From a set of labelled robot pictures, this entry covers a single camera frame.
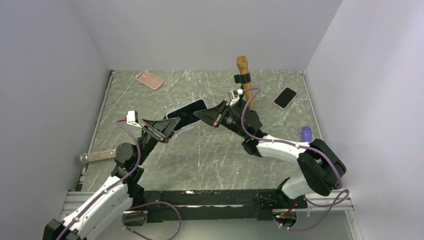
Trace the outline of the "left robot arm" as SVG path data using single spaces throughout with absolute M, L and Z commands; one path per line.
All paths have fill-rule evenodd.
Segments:
M 103 185 L 77 210 L 62 220 L 52 219 L 44 228 L 44 240 L 95 240 L 126 210 L 145 204 L 144 188 L 138 184 L 143 162 L 158 143 L 167 143 L 181 119 L 138 120 L 130 111 L 116 124 L 134 140 L 116 149 L 115 167 Z

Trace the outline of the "phone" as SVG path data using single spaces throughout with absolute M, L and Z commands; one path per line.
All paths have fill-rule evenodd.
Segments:
M 183 130 L 189 126 L 192 126 L 201 120 L 194 115 L 194 112 L 206 110 L 207 104 L 204 99 L 199 98 L 197 100 L 194 100 L 184 106 L 179 107 L 178 109 L 172 110 L 168 112 L 163 119 L 172 119 L 172 118 L 180 118 L 180 121 L 176 125 L 174 131 L 178 132 L 180 130 Z
M 286 109 L 293 99 L 297 96 L 297 92 L 289 87 L 286 87 L 282 92 L 273 100 L 274 105 L 280 109 Z

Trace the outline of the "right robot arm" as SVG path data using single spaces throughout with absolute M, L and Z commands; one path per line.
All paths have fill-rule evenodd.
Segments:
M 279 185 L 275 199 L 280 207 L 288 208 L 296 198 L 309 193 L 328 196 L 341 188 L 346 166 L 323 140 L 294 142 L 275 138 L 261 130 L 259 115 L 245 104 L 241 100 L 229 106 L 223 100 L 215 107 L 195 111 L 194 116 L 211 127 L 224 126 L 243 137 L 242 146 L 249 155 L 283 160 L 300 168 L 299 176 L 288 177 Z

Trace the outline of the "pink phone case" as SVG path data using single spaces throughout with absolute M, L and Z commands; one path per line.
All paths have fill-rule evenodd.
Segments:
M 136 80 L 154 91 L 158 90 L 164 83 L 162 79 L 148 71 L 142 71 L 139 73 Z

